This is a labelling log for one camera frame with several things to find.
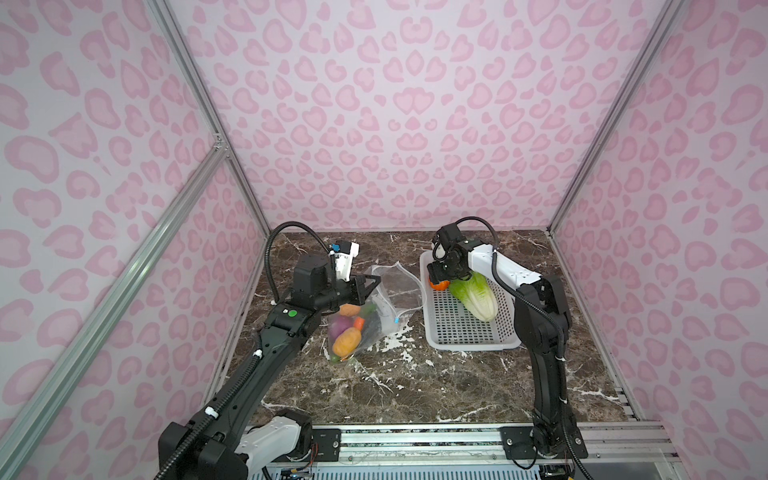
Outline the yellow toy potato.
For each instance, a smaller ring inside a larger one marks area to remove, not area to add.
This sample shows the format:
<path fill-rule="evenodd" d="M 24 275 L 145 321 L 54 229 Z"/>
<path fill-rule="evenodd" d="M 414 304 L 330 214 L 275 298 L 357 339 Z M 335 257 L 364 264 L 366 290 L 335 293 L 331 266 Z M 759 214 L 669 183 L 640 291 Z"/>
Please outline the yellow toy potato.
<path fill-rule="evenodd" d="M 350 327 L 334 340 L 332 351 L 339 358 L 346 358 L 357 349 L 361 340 L 362 332 L 355 327 Z"/>

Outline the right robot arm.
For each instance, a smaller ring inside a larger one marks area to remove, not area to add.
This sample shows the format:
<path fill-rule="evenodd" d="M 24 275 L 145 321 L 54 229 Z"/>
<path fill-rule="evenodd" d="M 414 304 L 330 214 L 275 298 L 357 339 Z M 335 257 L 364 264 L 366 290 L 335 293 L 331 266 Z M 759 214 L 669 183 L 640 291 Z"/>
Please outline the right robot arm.
<path fill-rule="evenodd" d="M 441 227 L 432 240 L 433 260 L 427 265 L 429 280 L 461 281 L 482 276 L 514 300 L 514 332 L 528 351 L 534 403 L 530 439 L 510 442 L 519 457 L 568 456 L 579 464 L 588 456 L 567 391 L 566 353 L 572 316 L 562 281 L 544 276 L 507 258 L 492 241 L 470 239 L 460 225 L 467 217 Z"/>

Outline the green toy lettuce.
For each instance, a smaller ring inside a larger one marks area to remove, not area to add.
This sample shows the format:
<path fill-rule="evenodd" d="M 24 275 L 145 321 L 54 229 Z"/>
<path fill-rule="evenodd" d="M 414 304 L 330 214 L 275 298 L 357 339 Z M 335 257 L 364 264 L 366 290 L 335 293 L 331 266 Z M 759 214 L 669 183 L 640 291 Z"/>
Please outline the green toy lettuce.
<path fill-rule="evenodd" d="M 450 282 L 449 291 L 476 319 L 492 322 L 498 315 L 498 301 L 485 276 L 472 273 Z"/>

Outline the purple toy onion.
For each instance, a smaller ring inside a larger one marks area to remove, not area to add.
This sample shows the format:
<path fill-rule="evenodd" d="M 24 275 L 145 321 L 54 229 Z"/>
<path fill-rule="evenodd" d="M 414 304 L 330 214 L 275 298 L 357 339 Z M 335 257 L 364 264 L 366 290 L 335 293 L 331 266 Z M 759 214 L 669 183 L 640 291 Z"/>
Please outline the purple toy onion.
<path fill-rule="evenodd" d="M 334 343 L 336 338 L 340 336 L 344 331 L 354 326 L 354 319 L 349 316 L 336 315 L 330 319 L 328 325 L 328 338 L 331 343 Z"/>

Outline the brown toy bread roll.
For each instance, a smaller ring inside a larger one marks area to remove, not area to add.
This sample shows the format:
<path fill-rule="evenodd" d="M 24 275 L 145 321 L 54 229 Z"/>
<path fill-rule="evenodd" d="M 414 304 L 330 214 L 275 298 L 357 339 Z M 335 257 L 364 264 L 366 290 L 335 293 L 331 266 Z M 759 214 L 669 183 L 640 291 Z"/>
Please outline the brown toy bread roll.
<path fill-rule="evenodd" d="M 344 304 L 340 306 L 338 313 L 342 316 L 355 318 L 360 315 L 361 309 L 362 307 L 359 305 Z"/>

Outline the clear zip top bag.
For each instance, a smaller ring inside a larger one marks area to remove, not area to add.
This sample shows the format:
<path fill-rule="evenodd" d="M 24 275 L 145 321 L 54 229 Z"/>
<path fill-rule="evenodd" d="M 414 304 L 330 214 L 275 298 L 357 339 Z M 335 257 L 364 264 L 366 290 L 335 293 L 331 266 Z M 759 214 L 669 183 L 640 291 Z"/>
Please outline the clear zip top bag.
<path fill-rule="evenodd" d="M 355 354 L 362 353 L 380 340 L 402 333 L 408 326 L 410 318 L 423 308 L 424 290 L 419 279 L 409 272 L 404 265 L 396 262 L 392 265 L 373 265 L 370 275 L 381 277 L 381 283 L 361 306 L 360 315 L 365 319 L 362 340 L 357 349 L 346 358 L 339 358 L 332 351 L 328 338 L 327 322 L 327 353 L 332 363 L 351 359 Z"/>

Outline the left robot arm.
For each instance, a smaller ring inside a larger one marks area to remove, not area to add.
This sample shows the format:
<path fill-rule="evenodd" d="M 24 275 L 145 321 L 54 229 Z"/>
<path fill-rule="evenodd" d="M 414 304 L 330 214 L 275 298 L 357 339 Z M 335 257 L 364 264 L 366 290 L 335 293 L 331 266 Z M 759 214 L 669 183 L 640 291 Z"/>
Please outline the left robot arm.
<path fill-rule="evenodd" d="M 261 400 L 300 353 L 324 316 L 341 306 L 361 306 L 381 282 L 354 274 L 343 255 L 304 255 L 292 283 L 278 294 L 258 335 L 258 345 L 224 386 L 186 424 L 170 423 L 158 440 L 159 479 L 247 479 L 295 451 L 306 422 L 287 417 L 275 440 L 248 451 L 242 437 Z"/>

